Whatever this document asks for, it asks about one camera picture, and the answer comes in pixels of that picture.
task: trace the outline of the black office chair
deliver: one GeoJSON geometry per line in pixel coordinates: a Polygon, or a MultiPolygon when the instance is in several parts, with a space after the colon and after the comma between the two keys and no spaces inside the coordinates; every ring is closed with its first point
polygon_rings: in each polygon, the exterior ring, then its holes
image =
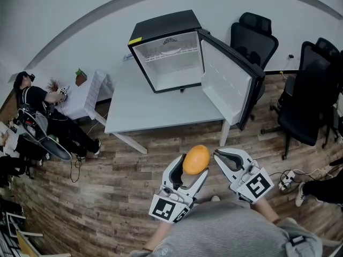
{"type": "MultiPolygon", "coordinates": [[[[316,45],[303,43],[300,69],[295,79],[288,78],[286,81],[281,100],[279,99],[281,109],[270,107],[279,114],[280,126],[261,130],[261,134],[278,130],[286,132],[283,160],[287,158],[291,137],[309,146],[316,144],[318,130],[323,123],[319,120],[319,115],[329,109],[334,99],[330,93],[336,91],[341,84],[341,57],[336,57],[337,53],[327,43],[329,42],[325,39],[319,39],[316,45]]],[[[324,123],[328,125],[329,117],[324,115],[324,119],[327,121],[324,123]]]]}
{"type": "MultiPolygon", "coordinates": [[[[238,51],[251,64],[257,64],[265,69],[270,58],[279,46],[279,41],[272,35],[272,22],[265,17],[246,12],[242,14],[239,22],[231,26],[230,47],[238,51]]],[[[262,84],[256,102],[265,91],[262,84]]]]}

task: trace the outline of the small white table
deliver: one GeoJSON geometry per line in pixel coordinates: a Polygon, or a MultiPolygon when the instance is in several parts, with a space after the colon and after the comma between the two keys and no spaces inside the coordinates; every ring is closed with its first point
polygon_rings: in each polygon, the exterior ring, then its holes
{"type": "MultiPolygon", "coordinates": [[[[118,73],[119,77],[108,112],[105,133],[146,130],[224,119],[201,87],[186,88],[183,93],[179,90],[153,93],[133,59],[123,62],[118,73]]],[[[229,128],[229,123],[224,121],[220,146],[225,145],[229,128]]]]}
{"type": "MultiPolygon", "coordinates": [[[[100,70],[82,70],[87,75],[87,81],[79,87],[74,81],[69,85],[66,85],[65,87],[68,88],[68,98],[65,102],[61,103],[61,106],[57,107],[57,110],[72,120],[89,116],[92,120],[96,119],[102,125],[106,126],[106,120],[95,111],[95,104],[101,86],[103,86],[103,90],[105,90],[109,96],[113,93],[107,86],[107,75],[100,70]]],[[[130,137],[116,132],[111,133],[139,152],[147,153],[146,148],[130,137]]]]}

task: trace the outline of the power strip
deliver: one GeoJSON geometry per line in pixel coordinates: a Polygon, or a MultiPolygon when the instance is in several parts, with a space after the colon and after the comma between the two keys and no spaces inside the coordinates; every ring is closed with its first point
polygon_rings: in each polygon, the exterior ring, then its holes
{"type": "Polygon", "coordinates": [[[294,174],[293,170],[290,170],[289,173],[287,174],[287,176],[279,184],[279,189],[281,189],[283,191],[286,188],[288,188],[290,186],[290,184],[293,182],[294,178],[295,178],[295,174],[294,174]]]}

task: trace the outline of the orange fruit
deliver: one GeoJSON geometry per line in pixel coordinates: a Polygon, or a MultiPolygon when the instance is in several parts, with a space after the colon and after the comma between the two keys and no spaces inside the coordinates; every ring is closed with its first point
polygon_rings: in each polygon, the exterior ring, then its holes
{"type": "Polygon", "coordinates": [[[210,162],[210,151],[203,145],[193,147],[183,161],[183,170],[189,175],[202,172],[210,162]]]}

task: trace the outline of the open fridge door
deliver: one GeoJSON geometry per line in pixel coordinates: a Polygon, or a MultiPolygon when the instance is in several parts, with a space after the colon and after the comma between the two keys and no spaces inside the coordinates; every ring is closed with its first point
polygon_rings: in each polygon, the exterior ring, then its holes
{"type": "Polygon", "coordinates": [[[243,130],[256,103],[265,73],[204,29],[198,30],[202,51],[202,88],[230,126],[243,130]]]}

